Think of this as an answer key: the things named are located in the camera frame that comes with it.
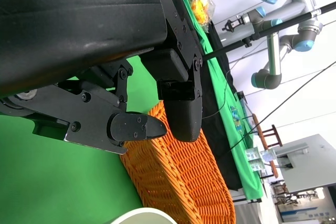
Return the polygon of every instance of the orange wicker basket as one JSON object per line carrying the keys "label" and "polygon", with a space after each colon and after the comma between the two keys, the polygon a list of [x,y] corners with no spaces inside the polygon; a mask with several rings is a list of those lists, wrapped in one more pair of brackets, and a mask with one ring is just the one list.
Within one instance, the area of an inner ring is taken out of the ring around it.
{"label": "orange wicker basket", "polygon": [[177,223],[234,224],[232,198],[201,131],[195,143],[177,141],[163,103],[150,115],[163,121],[165,137],[126,142],[121,156],[145,207],[170,215]]}

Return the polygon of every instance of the black metal bracket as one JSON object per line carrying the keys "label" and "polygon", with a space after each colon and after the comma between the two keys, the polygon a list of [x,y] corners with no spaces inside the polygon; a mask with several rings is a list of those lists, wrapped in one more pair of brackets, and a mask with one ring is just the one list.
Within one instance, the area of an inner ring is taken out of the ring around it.
{"label": "black metal bracket", "polygon": [[77,75],[84,80],[67,80],[37,89],[32,95],[3,99],[0,111],[34,121],[34,134],[124,154],[125,141],[166,134],[160,120],[126,113],[127,78],[132,73],[126,60],[93,67]]}
{"label": "black metal bracket", "polygon": [[172,0],[161,0],[167,24],[167,39],[141,61],[157,82],[169,126],[180,141],[195,141],[202,123],[201,52],[186,22]]}

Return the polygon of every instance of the white bowl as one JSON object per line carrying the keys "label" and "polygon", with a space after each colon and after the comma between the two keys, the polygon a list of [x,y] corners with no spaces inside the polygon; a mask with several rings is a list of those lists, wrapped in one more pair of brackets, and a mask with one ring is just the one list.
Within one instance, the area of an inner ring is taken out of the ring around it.
{"label": "white bowl", "polygon": [[177,224],[169,215],[154,208],[139,208],[108,224]]}

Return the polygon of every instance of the white robotic arm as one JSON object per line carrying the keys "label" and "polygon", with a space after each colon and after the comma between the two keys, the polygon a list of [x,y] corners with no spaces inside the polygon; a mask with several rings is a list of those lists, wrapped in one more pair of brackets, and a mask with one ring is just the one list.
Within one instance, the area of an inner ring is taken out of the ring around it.
{"label": "white robotic arm", "polygon": [[[263,1],[275,4],[277,0]],[[314,6],[313,0],[291,0],[291,3],[276,9],[268,15],[266,15],[262,7],[258,7],[233,22],[228,21],[223,28],[227,32],[221,35],[223,46],[241,40],[254,32],[265,30],[269,26],[279,24],[282,20],[286,21],[300,14],[311,12],[314,10]],[[280,40],[278,33],[267,36],[269,62],[263,69],[252,75],[252,85],[263,89],[275,89],[278,87],[282,77],[281,60],[293,49],[299,52],[309,51],[322,28],[322,23],[315,17],[301,22],[296,35],[283,36]]]}

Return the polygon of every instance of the black cable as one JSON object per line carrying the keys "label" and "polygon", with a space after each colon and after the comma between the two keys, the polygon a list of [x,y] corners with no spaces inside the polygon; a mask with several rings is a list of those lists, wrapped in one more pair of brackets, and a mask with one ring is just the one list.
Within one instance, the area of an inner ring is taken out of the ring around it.
{"label": "black cable", "polygon": [[247,137],[257,126],[259,126],[262,122],[264,122],[266,119],[268,119],[274,112],[276,112],[284,103],[286,103],[290,98],[292,98],[297,92],[299,92],[304,86],[306,86],[309,82],[311,82],[313,79],[315,79],[317,76],[325,72],[327,69],[331,68],[332,65],[336,64],[336,61],[334,61],[332,64],[321,70],[319,73],[317,73],[315,76],[313,76],[311,79],[309,79],[305,84],[303,84],[301,87],[299,87],[293,94],[291,94],[289,97],[287,97],[279,106],[277,106],[272,112],[270,112],[264,119],[262,119],[258,124],[254,126],[252,130],[250,130],[248,133],[246,133],[234,146],[230,148],[230,150],[225,153],[224,155],[230,153],[234,147],[236,147],[238,144],[240,144],[245,137]]}
{"label": "black cable", "polygon": [[228,86],[228,81],[227,81],[227,75],[231,72],[231,70],[238,64],[238,62],[240,62],[240,60],[244,59],[246,56],[248,56],[249,54],[252,54],[262,43],[264,43],[264,41],[260,42],[258,46],[256,46],[253,50],[251,50],[250,52],[248,52],[247,54],[244,54],[239,60],[236,61],[236,63],[229,69],[229,71],[225,74],[225,80],[226,80],[226,84],[225,84],[225,88],[224,88],[224,103],[223,105],[213,114],[211,115],[208,115],[208,116],[205,116],[203,117],[202,119],[207,119],[207,118],[211,118],[213,117],[214,115],[217,115],[222,108],[224,108],[224,105],[225,105],[225,101],[226,101],[226,89],[227,89],[227,86]]}

